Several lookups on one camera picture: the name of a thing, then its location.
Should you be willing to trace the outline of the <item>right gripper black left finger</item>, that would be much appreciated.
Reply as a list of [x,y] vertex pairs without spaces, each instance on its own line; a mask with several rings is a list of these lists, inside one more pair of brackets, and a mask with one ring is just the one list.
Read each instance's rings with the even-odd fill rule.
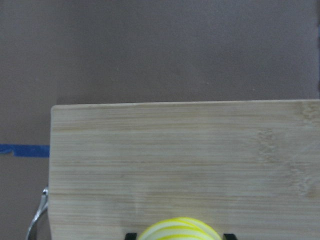
[[125,240],[137,240],[137,233],[129,232],[125,235]]

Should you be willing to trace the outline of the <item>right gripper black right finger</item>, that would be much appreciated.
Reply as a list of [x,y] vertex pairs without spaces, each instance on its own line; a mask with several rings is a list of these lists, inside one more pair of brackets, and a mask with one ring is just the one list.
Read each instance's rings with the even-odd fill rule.
[[237,237],[233,233],[224,233],[223,234],[223,239],[224,240],[237,240]]

